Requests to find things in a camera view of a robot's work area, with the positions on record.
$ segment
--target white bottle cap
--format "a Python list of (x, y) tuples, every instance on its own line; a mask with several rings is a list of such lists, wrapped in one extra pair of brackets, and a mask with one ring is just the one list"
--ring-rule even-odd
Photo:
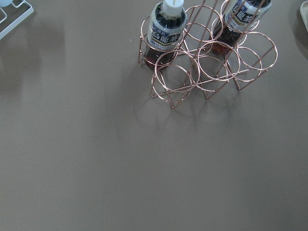
[(164, 0), (163, 10), (166, 14), (175, 16), (181, 13), (184, 0)]

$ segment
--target copper metal rack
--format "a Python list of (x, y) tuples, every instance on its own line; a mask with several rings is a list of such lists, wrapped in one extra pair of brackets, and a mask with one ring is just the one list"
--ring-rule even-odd
[[(227, 27), (223, 23), (223, 15), (230, 1), (226, 0), (219, 6), (219, 0), (203, 0), (202, 4), (187, 9), (187, 25), (178, 44), (173, 50), (163, 53), (155, 64), (146, 60), (143, 53), (146, 46), (151, 46), (146, 34), (149, 17), (142, 22), (138, 62), (144, 64), (147, 61), (155, 66), (151, 97), (160, 98), (170, 103), (171, 108), (176, 108), (194, 89), (201, 90), (206, 99), (210, 99), (230, 82), (242, 90), (275, 65), (277, 47), (268, 36), (255, 31), (259, 21), (253, 23), (251, 20), (234, 47), (217, 41)], [(221, 30), (214, 36), (217, 24), (221, 24)], [(212, 52), (216, 44), (230, 51), (225, 55), (217, 55)], [(160, 60), (170, 53), (173, 53), (172, 60), (160, 64)]]

